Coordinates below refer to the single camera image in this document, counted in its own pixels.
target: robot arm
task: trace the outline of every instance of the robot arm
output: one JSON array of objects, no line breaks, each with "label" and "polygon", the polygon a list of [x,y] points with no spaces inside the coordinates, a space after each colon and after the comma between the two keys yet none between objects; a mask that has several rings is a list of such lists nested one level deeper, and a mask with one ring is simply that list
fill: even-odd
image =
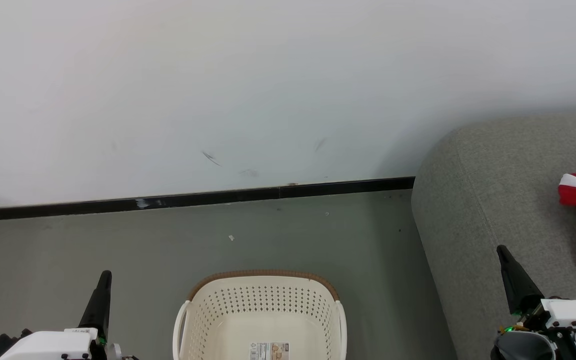
[{"label": "robot arm", "polygon": [[576,360],[576,300],[544,298],[503,246],[497,247],[510,314],[516,325],[500,331],[492,360]]},{"label": "robot arm", "polygon": [[0,335],[0,360],[139,360],[123,357],[118,344],[106,346],[112,273],[103,271],[77,328]]}]

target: white wall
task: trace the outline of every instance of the white wall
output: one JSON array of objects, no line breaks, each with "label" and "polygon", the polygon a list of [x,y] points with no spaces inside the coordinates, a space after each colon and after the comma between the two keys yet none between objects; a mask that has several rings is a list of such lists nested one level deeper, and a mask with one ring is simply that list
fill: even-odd
[{"label": "white wall", "polygon": [[413,176],[567,109],[576,0],[0,0],[0,207]]}]

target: brown basket rim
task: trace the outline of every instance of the brown basket rim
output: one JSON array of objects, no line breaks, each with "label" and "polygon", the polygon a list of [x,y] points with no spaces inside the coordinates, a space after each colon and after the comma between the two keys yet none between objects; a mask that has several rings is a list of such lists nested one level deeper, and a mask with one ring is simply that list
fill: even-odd
[{"label": "brown basket rim", "polygon": [[339,301],[339,295],[337,294],[337,290],[333,287],[332,284],[325,278],[315,275],[309,272],[302,272],[302,271],[291,271],[291,270],[283,270],[283,269],[252,269],[252,270],[240,270],[240,271],[227,271],[227,272],[220,272],[215,273],[213,275],[204,277],[201,281],[197,283],[190,291],[188,295],[188,300],[192,301],[199,289],[203,288],[206,284],[213,282],[215,280],[222,280],[222,279],[229,279],[229,278],[244,278],[249,276],[287,276],[290,278],[302,278],[308,280],[314,280],[318,283],[322,284],[332,295],[334,301]]}]

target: wall stain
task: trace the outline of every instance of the wall stain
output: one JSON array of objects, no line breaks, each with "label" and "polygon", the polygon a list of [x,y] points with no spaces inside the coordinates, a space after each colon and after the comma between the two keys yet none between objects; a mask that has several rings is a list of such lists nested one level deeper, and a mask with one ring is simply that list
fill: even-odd
[{"label": "wall stain", "polygon": [[256,171],[253,168],[247,168],[246,170],[242,170],[239,172],[240,175],[247,176],[249,178],[257,178],[259,177],[259,171]]},{"label": "wall stain", "polygon": [[211,162],[213,162],[216,166],[221,166],[218,162],[217,159],[215,159],[214,157],[212,157],[212,155],[208,155],[208,153],[206,151],[201,151],[201,153],[204,155],[204,157],[206,157],[206,159],[210,160]]},{"label": "wall stain", "polygon": [[324,137],[323,139],[317,141],[315,144],[315,153],[317,153],[324,146],[324,144],[326,144],[326,139],[327,137]]}]

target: black baseboard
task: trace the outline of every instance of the black baseboard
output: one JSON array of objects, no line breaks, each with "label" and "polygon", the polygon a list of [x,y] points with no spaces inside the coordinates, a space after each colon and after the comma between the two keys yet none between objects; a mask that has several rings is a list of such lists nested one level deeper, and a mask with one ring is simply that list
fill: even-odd
[{"label": "black baseboard", "polygon": [[260,189],[174,194],[145,198],[122,198],[117,200],[55,203],[51,205],[0,207],[0,220],[194,207],[196,205],[302,198],[306,196],[350,194],[357,192],[395,191],[412,189],[414,182],[414,177],[380,178],[378,180],[328,182],[325,184],[264,187]]}]

